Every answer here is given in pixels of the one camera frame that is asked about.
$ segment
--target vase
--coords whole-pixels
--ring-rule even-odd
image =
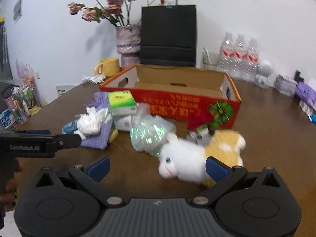
[[[122,55],[123,69],[139,64],[140,25],[116,27],[116,52]]]

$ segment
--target red and white label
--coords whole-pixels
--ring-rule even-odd
[[[238,59],[245,59],[247,57],[247,51],[245,49],[236,49],[235,55]]]
[[[258,62],[259,55],[257,53],[248,53],[247,54],[247,60],[252,62]]]
[[[225,57],[233,57],[235,55],[235,49],[229,47],[222,47],[221,55]]]

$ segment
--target white floor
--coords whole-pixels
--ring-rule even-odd
[[[0,230],[1,237],[21,237],[13,218],[13,211],[6,214],[4,218],[4,228]]]

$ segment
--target stuffed animal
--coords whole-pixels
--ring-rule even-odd
[[[164,179],[178,178],[210,188],[215,181],[206,173],[208,157],[214,157],[229,167],[243,166],[240,150],[246,147],[246,141],[236,131],[216,130],[206,147],[178,138],[174,133],[168,134],[167,140],[159,157],[159,174]]]

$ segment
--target wooden table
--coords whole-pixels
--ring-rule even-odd
[[[265,166],[277,169],[302,209],[302,221],[296,237],[316,236],[316,125],[301,111],[292,98],[275,89],[261,89],[254,84],[236,81],[242,104],[234,124],[247,142],[241,156],[249,171],[261,171]],[[23,129],[50,130],[61,133],[74,116],[85,113],[84,104],[94,100],[98,86],[80,85],[44,107],[23,124]],[[185,122],[175,122],[177,134],[185,137]],[[20,193],[45,165],[56,171],[75,164],[86,165],[100,156],[111,159],[111,171],[102,184],[119,193],[125,200],[131,197],[186,197],[204,190],[202,186],[163,180],[158,174],[158,160],[133,150],[129,133],[120,133],[105,151],[88,148],[59,151],[52,159],[21,159],[25,170],[18,174]]]

